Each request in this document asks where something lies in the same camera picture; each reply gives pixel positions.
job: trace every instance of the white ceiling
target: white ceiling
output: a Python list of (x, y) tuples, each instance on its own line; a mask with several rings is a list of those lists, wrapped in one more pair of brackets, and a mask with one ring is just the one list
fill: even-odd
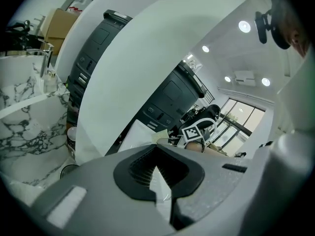
[[(254, 23), (256, 11), (264, 13), (266, 5), (259, 6), (257, 0), (247, 0), (213, 28), (191, 53), (202, 63), (202, 69), (210, 70), (217, 87), (274, 101), (276, 93), (285, 83), (283, 55), (287, 58), (287, 54), (276, 46), (270, 35), (267, 44), (259, 42)], [(249, 33), (243, 33), (238, 28), (242, 20), (250, 24)], [(203, 45), (210, 48), (209, 53), (202, 51)], [(233, 72), (244, 70), (254, 72), (256, 87), (241, 86), (233, 81)], [(225, 76), (229, 76), (232, 82), (226, 82)], [(262, 78), (270, 79), (271, 85), (265, 87), (261, 83)]]

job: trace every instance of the white marble sink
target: white marble sink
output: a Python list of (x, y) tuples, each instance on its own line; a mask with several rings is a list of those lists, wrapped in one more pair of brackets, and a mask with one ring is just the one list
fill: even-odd
[(0, 173), (45, 188), (58, 179), (69, 158), (65, 134), (69, 91), (57, 78), (57, 90), (44, 93), (39, 77), (42, 59), (0, 58)]

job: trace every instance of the recessed ceiling light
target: recessed ceiling light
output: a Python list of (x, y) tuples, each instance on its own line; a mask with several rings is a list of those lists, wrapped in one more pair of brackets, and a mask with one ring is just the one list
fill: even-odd
[(207, 46), (203, 46), (202, 47), (202, 50), (205, 52), (205, 53), (208, 53), (209, 52), (209, 48)]
[(264, 86), (268, 87), (270, 86), (270, 80), (268, 80), (267, 78), (263, 78), (261, 80), (261, 82), (263, 83)]
[(246, 21), (239, 22), (238, 27), (242, 32), (245, 32), (245, 33), (248, 33), (251, 31), (251, 26)]

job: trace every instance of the window frame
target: window frame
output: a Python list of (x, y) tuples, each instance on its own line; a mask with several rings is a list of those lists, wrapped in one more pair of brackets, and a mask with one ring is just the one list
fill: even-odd
[[(262, 111), (262, 112), (264, 112), (264, 113), (266, 112), (265, 110), (263, 110), (263, 109), (261, 109), (261, 108), (259, 108), (259, 107), (252, 106), (252, 105), (250, 105), (250, 104), (248, 104), (248, 103), (245, 103), (245, 102), (242, 102), (242, 101), (239, 101), (239, 100), (235, 100), (235, 99), (232, 99), (232, 98), (229, 98), (229, 99), (226, 101), (226, 103), (223, 105), (223, 107), (222, 107), (221, 109), (223, 109), (223, 108), (226, 106), (226, 104), (229, 102), (229, 100), (233, 100), (233, 101), (235, 101), (235, 103), (234, 103), (233, 107), (230, 109), (230, 111), (229, 111), (226, 115), (224, 115), (224, 114), (222, 114), (222, 113), (220, 114), (220, 116), (222, 117), (222, 120), (221, 120), (220, 123), (218, 124), (218, 127), (219, 127), (219, 126), (225, 121), (225, 122), (228, 124), (228, 127), (225, 128), (220, 134), (218, 134), (218, 136), (212, 141), (212, 143), (214, 144), (222, 135), (224, 135), (224, 133), (225, 133), (231, 126), (236, 129), (236, 132), (235, 132), (235, 134), (233, 134), (233, 135), (222, 145), (222, 149), (223, 149), (234, 137), (236, 137), (240, 131), (242, 131), (244, 134), (248, 135), (248, 137), (250, 137), (250, 136), (252, 135), (252, 132), (251, 132), (250, 130), (248, 130), (247, 128), (245, 128), (244, 126), (245, 126), (245, 124), (247, 123), (247, 121), (250, 119), (250, 117), (252, 116), (252, 114), (253, 114), (253, 112), (254, 112), (255, 109), (258, 109), (258, 110), (260, 110), (260, 111)], [(244, 122), (243, 125), (237, 123), (236, 121), (232, 120), (231, 118), (229, 118), (229, 117), (227, 116), (227, 115), (234, 109), (235, 105), (236, 105), (238, 102), (239, 102), (239, 103), (243, 103), (243, 104), (248, 105), (248, 106), (250, 106), (250, 107), (253, 108), (251, 114), (248, 116), (248, 118), (246, 119), (246, 121)]]

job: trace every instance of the window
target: window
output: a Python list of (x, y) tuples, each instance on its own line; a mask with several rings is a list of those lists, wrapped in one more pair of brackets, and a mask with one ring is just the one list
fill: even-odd
[(233, 156), (254, 132), (264, 114), (256, 107), (229, 99), (221, 110), (218, 128), (210, 141), (222, 147), (228, 156)]

